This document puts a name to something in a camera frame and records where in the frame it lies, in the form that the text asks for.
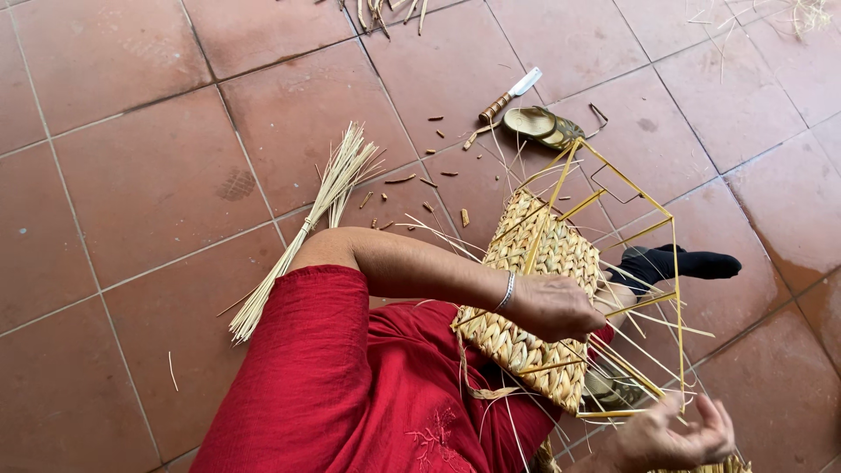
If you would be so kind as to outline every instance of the knife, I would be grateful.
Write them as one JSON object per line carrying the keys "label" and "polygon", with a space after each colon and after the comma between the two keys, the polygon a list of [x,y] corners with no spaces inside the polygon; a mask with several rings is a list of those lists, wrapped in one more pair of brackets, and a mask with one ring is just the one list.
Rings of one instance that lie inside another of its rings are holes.
{"label": "knife", "polygon": [[520,81],[511,88],[511,90],[502,94],[502,97],[497,98],[495,102],[484,110],[484,112],[479,114],[479,120],[485,124],[492,122],[494,120],[494,115],[498,114],[512,98],[526,93],[526,90],[532,88],[534,82],[537,82],[537,79],[539,79],[542,75],[543,72],[541,72],[540,69],[536,67],[531,69],[525,77],[520,79]]}

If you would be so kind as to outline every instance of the bundle of straw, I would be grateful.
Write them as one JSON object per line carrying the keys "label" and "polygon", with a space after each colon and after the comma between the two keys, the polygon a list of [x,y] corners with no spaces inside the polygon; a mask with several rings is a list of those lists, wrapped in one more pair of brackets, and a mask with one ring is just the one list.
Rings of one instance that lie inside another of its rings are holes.
{"label": "bundle of straw", "polygon": [[272,271],[254,289],[251,297],[230,322],[229,330],[234,333],[232,340],[234,343],[245,342],[254,333],[268,295],[274,286],[274,280],[286,273],[295,253],[301,248],[307,234],[315,227],[321,216],[329,209],[330,227],[338,226],[341,213],[347,205],[353,187],[377,174],[375,171],[379,169],[379,163],[382,161],[372,163],[372,156],[378,148],[373,143],[368,143],[360,150],[363,141],[362,125],[351,122],[342,135],[339,147],[331,150],[330,160],[321,178],[318,196],[315,197],[313,207],[304,219],[304,225],[298,235],[289,243]]}

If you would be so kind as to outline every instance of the wooden knife handle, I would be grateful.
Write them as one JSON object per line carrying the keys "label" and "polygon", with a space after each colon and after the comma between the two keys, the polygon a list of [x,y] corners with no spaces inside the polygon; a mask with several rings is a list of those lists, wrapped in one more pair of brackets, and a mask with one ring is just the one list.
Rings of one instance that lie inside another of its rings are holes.
{"label": "wooden knife handle", "polygon": [[484,110],[481,114],[479,114],[479,120],[489,125],[490,122],[494,121],[494,116],[500,112],[509,102],[511,101],[511,95],[509,93],[503,93],[502,97],[497,98],[487,109]]}

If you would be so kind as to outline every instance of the sandal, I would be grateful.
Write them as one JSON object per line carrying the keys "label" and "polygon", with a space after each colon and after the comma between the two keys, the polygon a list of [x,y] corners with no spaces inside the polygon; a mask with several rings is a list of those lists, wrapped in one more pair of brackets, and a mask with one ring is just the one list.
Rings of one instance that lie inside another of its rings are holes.
{"label": "sandal", "polygon": [[645,395],[642,388],[626,381],[620,382],[619,379],[623,376],[612,367],[600,364],[600,368],[610,375],[610,378],[606,378],[596,369],[588,369],[584,373],[584,385],[587,389],[582,399],[591,411],[629,409],[629,405],[633,406]]}
{"label": "sandal", "polygon": [[502,125],[512,133],[558,151],[566,149],[579,136],[585,138],[580,126],[536,105],[508,110],[502,116]]}

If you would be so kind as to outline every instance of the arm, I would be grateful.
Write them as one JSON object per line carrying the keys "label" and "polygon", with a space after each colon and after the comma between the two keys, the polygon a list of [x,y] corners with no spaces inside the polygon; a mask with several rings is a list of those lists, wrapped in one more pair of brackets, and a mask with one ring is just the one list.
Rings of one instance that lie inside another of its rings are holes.
{"label": "arm", "polygon": [[[508,272],[485,267],[428,243],[358,227],[315,234],[290,270],[318,264],[358,269],[371,295],[437,299],[492,311],[505,297]],[[500,314],[538,337],[583,340],[606,320],[574,279],[522,275]]]}

